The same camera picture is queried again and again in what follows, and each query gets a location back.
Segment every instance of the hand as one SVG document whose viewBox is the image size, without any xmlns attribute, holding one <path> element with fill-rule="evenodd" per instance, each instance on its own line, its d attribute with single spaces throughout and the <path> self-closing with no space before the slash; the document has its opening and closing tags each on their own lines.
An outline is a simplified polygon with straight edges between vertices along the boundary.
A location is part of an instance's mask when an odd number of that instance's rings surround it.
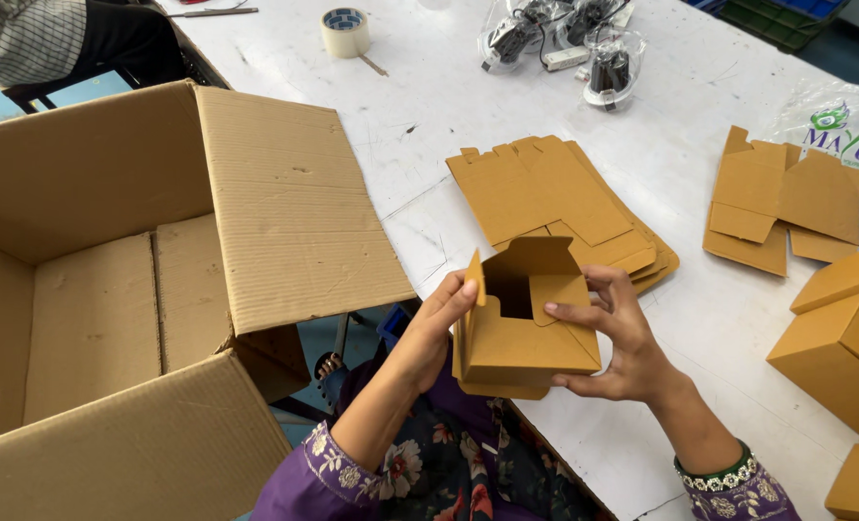
<svg viewBox="0 0 859 521">
<path fill-rule="evenodd" d="M 579 396 L 633 399 L 649 405 L 682 389 L 689 378 L 658 347 L 628 274 L 619 268 L 597 265 L 584 265 L 580 270 L 587 288 L 599 295 L 592 305 L 547 302 L 545 312 L 604 333 L 613 341 L 613 359 L 599 376 L 555 374 L 552 382 Z"/>
<path fill-rule="evenodd" d="M 449 327 L 477 300 L 477 281 L 464 284 L 464 270 L 448 274 L 423 302 L 410 326 L 385 361 L 406 382 L 424 393 L 436 382 L 449 346 Z"/>
</svg>

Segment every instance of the black pants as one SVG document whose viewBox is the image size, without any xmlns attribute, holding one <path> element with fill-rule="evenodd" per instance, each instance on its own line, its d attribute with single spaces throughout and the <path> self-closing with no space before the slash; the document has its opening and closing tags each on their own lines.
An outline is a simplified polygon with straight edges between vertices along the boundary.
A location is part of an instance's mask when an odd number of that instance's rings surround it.
<svg viewBox="0 0 859 521">
<path fill-rule="evenodd" d="M 185 78 L 172 24 L 161 13 L 125 0 L 87 0 L 85 39 L 73 74 L 102 64 L 124 67 L 148 87 Z"/>
</svg>

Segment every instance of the person's left hand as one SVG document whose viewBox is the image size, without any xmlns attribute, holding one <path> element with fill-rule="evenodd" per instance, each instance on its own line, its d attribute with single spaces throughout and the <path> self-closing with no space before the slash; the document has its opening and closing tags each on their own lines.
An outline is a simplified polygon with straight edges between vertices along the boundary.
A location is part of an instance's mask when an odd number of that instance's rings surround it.
<svg viewBox="0 0 859 521">
<path fill-rule="evenodd" d="M 449 327 L 477 300 L 477 281 L 464 284 L 464 270 L 448 274 L 413 316 L 385 366 L 424 393 L 436 382 L 449 346 Z"/>
</svg>

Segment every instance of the purple sleeve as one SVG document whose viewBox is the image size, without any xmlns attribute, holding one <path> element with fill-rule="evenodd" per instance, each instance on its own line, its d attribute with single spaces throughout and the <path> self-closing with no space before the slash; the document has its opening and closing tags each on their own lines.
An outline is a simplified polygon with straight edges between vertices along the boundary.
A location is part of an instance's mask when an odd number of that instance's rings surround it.
<svg viewBox="0 0 859 521">
<path fill-rule="evenodd" d="M 724 476 L 696 477 L 678 469 L 693 516 L 701 521 L 801 521 L 780 483 L 753 453 Z"/>
<path fill-rule="evenodd" d="M 274 471 L 250 521 L 369 519 L 379 487 L 379 478 L 355 465 L 320 423 Z"/>
</svg>

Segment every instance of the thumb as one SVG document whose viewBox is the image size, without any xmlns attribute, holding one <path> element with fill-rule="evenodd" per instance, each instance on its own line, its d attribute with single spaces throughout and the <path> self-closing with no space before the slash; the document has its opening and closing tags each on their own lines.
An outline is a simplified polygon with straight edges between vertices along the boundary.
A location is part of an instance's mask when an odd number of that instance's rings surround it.
<svg viewBox="0 0 859 521">
<path fill-rule="evenodd" d="M 471 279 L 451 296 L 442 309 L 433 315 L 432 320 L 446 329 L 468 313 L 477 302 L 477 280 Z"/>
<path fill-rule="evenodd" d="M 608 398 L 610 378 L 606 374 L 587 376 L 585 374 L 555 374 L 551 376 L 554 385 L 567 387 L 577 396 L 585 398 Z"/>
<path fill-rule="evenodd" d="M 612 339 L 615 339 L 616 335 L 621 333 L 623 329 L 619 319 L 597 306 L 575 306 L 574 304 L 545 302 L 545 313 L 560 320 L 591 327 Z"/>
</svg>

